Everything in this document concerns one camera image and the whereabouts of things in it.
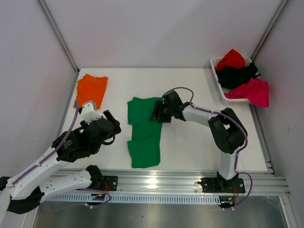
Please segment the green t shirt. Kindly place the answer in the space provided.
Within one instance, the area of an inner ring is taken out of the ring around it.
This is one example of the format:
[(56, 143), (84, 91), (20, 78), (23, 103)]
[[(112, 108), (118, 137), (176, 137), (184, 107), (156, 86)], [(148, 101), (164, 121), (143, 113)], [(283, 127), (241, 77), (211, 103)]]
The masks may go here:
[(134, 97), (127, 103), (128, 124), (132, 126), (132, 137), (127, 146), (132, 168), (149, 168), (161, 162), (162, 123), (150, 120), (155, 103), (161, 100), (160, 97)]

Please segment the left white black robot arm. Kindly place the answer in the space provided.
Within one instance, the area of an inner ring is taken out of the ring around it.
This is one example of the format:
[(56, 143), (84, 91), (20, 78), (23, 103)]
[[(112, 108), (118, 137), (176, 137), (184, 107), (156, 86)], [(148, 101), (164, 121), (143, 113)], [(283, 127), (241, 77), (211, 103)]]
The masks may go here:
[(24, 214), (37, 208), (47, 199), (74, 190), (97, 191), (108, 195), (110, 187), (96, 165), (59, 179), (50, 177), (58, 170), (111, 145), (121, 132), (120, 122), (110, 111), (100, 116), (93, 113), (83, 119), (80, 127), (69, 129), (55, 139), (48, 150), (29, 168), (14, 177), (0, 179), (0, 215), (7, 211)]

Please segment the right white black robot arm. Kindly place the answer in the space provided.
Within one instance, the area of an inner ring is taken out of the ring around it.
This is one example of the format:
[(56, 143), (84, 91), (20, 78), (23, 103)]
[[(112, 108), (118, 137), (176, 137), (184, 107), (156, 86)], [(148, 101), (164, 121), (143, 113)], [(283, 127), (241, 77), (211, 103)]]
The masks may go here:
[(184, 122), (194, 122), (208, 127), (213, 140), (221, 151), (220, 168), (217, 172), (217, 187), (221, 191), (229, 191), (238, 178), (238, 154), (248, 144), (248, 134), (243, 124), (231, 108), (213, 111), (195, 105), (192, 100), (182, 102), (175, 89), (162, 95), (162, 99), (155, 102), (151, 121), (170, 123), (172, 118)]

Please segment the orange folded t shirt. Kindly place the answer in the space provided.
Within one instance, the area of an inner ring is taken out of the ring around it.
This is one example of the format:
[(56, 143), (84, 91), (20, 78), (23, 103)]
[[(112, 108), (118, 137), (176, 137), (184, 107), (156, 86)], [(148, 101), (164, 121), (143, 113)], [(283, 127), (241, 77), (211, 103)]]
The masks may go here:
[(86, 74), (77, 82), (77, 96), (78, 107), (81, 108), (83, 104), (89, 101), (95, 102), (96, 109), (100, 109), (102, 101), (106, 92), (108, 77), (95, 77)]

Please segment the white plastic basket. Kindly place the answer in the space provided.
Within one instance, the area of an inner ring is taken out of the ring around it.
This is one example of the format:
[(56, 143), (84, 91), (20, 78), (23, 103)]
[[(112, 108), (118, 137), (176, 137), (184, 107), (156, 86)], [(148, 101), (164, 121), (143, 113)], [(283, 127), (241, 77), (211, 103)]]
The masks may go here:
[(251, 78), (260, 77), (255, 63), (249, 57), (239, 53), (228, 53), (224, 57), (211, 58), (210, 65), (223, 104), (250, 103), (247, 98), (228, 98), (225, 96), (237, 86), (249, 82)]

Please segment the black t shirt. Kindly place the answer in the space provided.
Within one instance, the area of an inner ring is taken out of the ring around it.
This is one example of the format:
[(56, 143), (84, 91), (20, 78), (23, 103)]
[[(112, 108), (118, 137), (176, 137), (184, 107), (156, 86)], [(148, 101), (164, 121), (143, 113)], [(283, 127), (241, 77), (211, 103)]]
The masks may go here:
[(255, 79), (261, 75), (257, 73), (258, 68), (254, 62), (240, 69), (227, 67), (221, 71), (216, 70), (218, 82), (223, 88), (234, 89), (242, 84), (246, 84), (250, 79)]

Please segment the red t shirt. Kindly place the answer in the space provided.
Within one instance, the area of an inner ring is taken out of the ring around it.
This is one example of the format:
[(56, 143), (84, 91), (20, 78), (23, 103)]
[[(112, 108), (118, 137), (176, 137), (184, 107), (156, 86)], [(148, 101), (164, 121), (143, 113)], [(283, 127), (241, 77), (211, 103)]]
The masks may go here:
[(227, 67), (236, 69), (243, 68), (245, 66), (245, 59), (236, 50), (230, 50), (217, 64), (215, 70), (221, 71)]

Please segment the magenta t shirt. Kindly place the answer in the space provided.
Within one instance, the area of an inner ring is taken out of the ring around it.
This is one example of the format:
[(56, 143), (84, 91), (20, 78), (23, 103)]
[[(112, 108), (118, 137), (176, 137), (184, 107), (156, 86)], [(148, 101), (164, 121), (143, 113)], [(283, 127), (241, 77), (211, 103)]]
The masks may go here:
[(251, 104), (261, 108), (269, 107), (269, 84), (260, 78), (251, 78), (224, 95), (228, 99), (248, 99)]

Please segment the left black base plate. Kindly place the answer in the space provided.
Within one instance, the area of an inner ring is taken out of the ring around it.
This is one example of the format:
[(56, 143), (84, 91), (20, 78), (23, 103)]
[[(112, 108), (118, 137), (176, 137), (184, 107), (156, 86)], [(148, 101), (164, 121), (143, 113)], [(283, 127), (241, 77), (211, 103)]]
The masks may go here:
[(117, 191), (118, 176), (104, 176), (100, 190), (103, 191)]

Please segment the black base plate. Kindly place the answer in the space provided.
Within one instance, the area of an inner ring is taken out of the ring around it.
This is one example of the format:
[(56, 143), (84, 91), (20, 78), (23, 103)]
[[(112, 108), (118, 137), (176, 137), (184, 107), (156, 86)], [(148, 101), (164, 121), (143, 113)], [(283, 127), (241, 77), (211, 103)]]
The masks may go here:
[(244, 181), (238, 176), (230, 180), (205, 177), (197, 183), (202, 187), (203, 193), (234, 193), (235, 190), (237, 190), (236, 193), (246, 192)]
[(100, 190), (103, 191), (117, 191), (118, 176), (104, 176)]

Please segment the aluminium mounting rail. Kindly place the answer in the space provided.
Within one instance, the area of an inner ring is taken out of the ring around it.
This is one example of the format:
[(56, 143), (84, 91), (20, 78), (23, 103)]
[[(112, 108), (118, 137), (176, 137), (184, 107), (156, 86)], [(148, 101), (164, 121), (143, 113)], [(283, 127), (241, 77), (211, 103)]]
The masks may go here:
[[(117, 176), (117, 193), (131, 194), (182, 194), (202, 193), (197, 183), (201, 178), (216, 177), (213, 171), (149, 171), (101, 170), (104, 176)], [(290, 196), (284, 177), (273, 174), (252, 173), (253, 196)]]

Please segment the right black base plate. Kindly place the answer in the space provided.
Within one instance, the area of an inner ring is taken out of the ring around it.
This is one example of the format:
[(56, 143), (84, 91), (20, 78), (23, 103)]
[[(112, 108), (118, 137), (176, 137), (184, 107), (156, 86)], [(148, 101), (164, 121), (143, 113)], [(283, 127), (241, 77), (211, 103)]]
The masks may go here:
[(237, 190), (236, 193), (246, 192), (244, 181), (238, 176), (230, 180), (205, 177), (197, 183), (202, 187), (203, 193), (234, 193), (235, 190)]

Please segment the left aluminium frame post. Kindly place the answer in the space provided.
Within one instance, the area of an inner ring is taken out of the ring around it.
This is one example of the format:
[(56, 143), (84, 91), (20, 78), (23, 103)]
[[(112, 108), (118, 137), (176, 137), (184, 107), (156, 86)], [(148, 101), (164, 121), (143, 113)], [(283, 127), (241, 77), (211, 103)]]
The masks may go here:
[(56, 23), (56, 20), (50, 11), (47, 2), (45, 0), (36, 0), (36, 3), (38, 4), (42, 14), (44, 15), (48, 25), (50, 26), (51, 31), (53, 32), (55, 39), (59, 43), (59, 46), (61, 47), (63, 53), (65, 54), (70, 66), (72, 67), (73, 71), (77, 74), (79, 72), (79, 68), (77, 67), (77, 64), (68, 48), (68, 45), (65, 42), (65, 39)]

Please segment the aluminium frame post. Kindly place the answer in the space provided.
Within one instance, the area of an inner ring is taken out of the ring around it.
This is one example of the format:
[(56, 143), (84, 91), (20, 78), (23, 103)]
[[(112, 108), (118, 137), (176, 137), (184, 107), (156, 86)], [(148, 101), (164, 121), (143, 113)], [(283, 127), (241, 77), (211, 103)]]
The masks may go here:
[(278, 4), (278, 7), (276, 8), (273, 16), (271, 17), (271, 20), (267, 24), (267, 27), (261, 36), (259, 42), (257, 43), (252, 55), (251, 60), (254, 62), (260, 52), (262, 51), (263, 47), (265, 46), (266, 42), (270, 38), (272, 32), (275, 30), (276, 26), (278, 25), (281, 17), (283, 16), (284, 12), (288, 8), (289, 4), (291, 3), (291, 0), (281, 0)]
[(56, 23), (56, 20), (50, 11), (47, 2), (45, 0), (36, 0), (36, 3), (38, 4), (42, 14), (44, 15), (48, 25), (50, 26), (51, 31), (53, 32), (55, 39), (59, 43), (59, 46), (61, 47), (63, 53), (65, 54), (70, 66), (72, 67), (73, 71), (77, 74), (79, 72), (79, 68), (77, 67), (77, 64), (68, 48), (68, 45), (65, 42), (65, 39)]

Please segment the right aluminium frame post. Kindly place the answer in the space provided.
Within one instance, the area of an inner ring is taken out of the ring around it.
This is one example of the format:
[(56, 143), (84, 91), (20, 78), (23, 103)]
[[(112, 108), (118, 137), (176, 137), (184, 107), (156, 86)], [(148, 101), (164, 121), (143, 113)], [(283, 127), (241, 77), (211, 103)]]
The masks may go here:
[(281, 0), (278, 4), (278, 7), (276, 8), (273, 16), (271, 17), (271, 20), (267, 24), (267, 27), (261, 36), (259, 42), (257, 43), (252, 55), (251, 60), (254, 62), (260, 52), (262, 51), (263, 47), (265, 46), (266, 42), (270, 38), (272, 32), (275, 30), (276, 26), (278, 25), (281, 17), (283, 16), (284, 12), (288, 8), (289, 4), (291, 3), (291, 0)]

